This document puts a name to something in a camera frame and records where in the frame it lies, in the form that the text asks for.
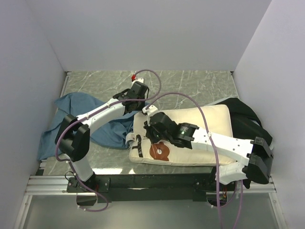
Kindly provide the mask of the blue fabric pillowcase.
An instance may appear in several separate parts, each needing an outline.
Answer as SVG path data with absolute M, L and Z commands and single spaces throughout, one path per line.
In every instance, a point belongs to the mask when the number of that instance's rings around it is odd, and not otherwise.
M 49 129 L 42 133 L 40 144 L 38 147 L 38 160 L 44 160 L 55 156 L 56 143 L 55 139 L 60 129 L 61 123 L 65 116 L 71 114 L 75 117 L 85 115 L 92 110 L 99 110 L 105 102 L 86 93 L 69 93 L 54 101 L 58 108 Z M 96 117 L 92 117 L 88 121 L 93 121 L 90 127 L 90 140 L 100 146 L 115 149 L 127 149 L 126 137 L 133 132 L 134 116 L 138 111 L 133 111 L 125 115 L 113 118 L 107 115 L 108 121 L 98 129 L 94 129 L 101 122 Z

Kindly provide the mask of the cream pillow with bear print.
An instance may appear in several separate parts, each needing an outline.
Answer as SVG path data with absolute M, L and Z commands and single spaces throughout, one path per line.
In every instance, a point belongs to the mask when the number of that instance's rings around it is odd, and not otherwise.
M 186 135 L 186 123 L 198 127 L 208 127 L 209 131 L 216 134 L 232 137 L 232 127 L 229 109 L 226 105 L 204 106 L 201 109 L 188 108 L 180 110 L 164 110 L 179 127 L 174 136 Z M 152 144 L 146 138 L 144 122 L 147 116 L 138 112 L 134 116 L 133 133 L 127 135 L 130 141 L 129 159 L 134 163 L 146 163 L 179 167 L 227 165 L 235 162 L 234 159 L 215 154 L 213 150 L 188 149 L 176 147 L 168 141 L 161 140 Z

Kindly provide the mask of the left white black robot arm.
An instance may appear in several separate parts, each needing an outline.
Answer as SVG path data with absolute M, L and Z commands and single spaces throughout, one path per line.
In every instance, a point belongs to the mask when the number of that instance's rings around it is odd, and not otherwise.
M 104 124 L 145 107 L 145 95 L 149 91 L 143 80 L 135 80 L 130 89 L 114 95 L 108 102 L 79 116 L 64 117 L 55 138 L 56 151 L 65 154 L 66 161 L 75 176 L 78 186 L 85 192 L 97 189 L 96 175 L 90 166 L 87 153 L 90 137 Z

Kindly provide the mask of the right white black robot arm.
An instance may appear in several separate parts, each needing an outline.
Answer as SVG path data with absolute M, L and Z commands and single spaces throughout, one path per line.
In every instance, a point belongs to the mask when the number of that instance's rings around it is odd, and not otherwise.
M 179 148 L 217 152 L 235 160 L 234 163 L 220 166 L 216 174 L 209 178 L 209 185 L 214 190 L 245 179 L 258 184 L 269 183 L 274 155 L 261 137 L 249 140 L 208 133 L 204 128 L 190 123 L 177 124 L 163 112 L 148 117 L 143 127 L 146 137 L 153 144 L 165 140 Z

